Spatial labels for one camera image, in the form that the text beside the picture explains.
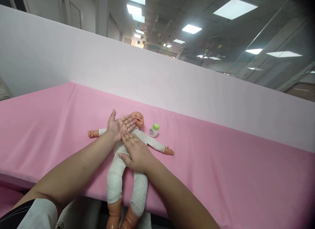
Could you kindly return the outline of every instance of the doll head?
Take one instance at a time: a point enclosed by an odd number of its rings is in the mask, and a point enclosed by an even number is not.
[[[137,122],[136,122],[136,126],[141,129],[144,125],[144,118],[143,115],[140,112],[133,112],[131,113],[132,116],[136,116],[137,117]]]

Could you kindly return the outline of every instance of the doll leg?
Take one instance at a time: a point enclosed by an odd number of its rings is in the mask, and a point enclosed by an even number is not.
[[[148,178],[145,174],[134,172],[134,189],[132,191],[130,206],[121,228],[134,228],[143,214],[147,197]]]
[[[111,167],[107,174],[107,207],[109,218],[106,228],[118,229],[121,218],[121,190],[122,190],[122,175],[126,164],[119,158],[118,153],[115,153]]]

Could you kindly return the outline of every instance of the person's right hand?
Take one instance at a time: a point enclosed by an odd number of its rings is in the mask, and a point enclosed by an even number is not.
[[[148,146],[143,143],[135,134],[121,133],[122,141],[128,149],[130,157],[126,154],[119,154],[127,167],[140,173],[147,173],[152,164],[157,160]]]

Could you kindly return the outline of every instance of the person's left hand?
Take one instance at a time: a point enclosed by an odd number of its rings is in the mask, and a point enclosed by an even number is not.
[[[136,126],[137,117],[129,114],[115,120],[115,116],[116,111],[113,109],[113,112],[108,119],[106,132],[114,141],[118,142],[121,141],[122,131],[125,130],[129,133]]]

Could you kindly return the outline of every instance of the white sleeve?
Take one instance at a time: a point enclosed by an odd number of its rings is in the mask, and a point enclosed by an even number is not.
[[[146,135],[146,140],[147,140],[148,145],[150,145],[153,149],[164,153],[165,146],[162,145],[160,142],[157,142],[155,139],[153,139],[151,136],[148,136],[148,135]]]
[[[106,128],[105,128],[105,129],[99,129],[99,130],[98,130],[98,135],[99,135],[99,136],[103,135],[106,130],[107,130]]]

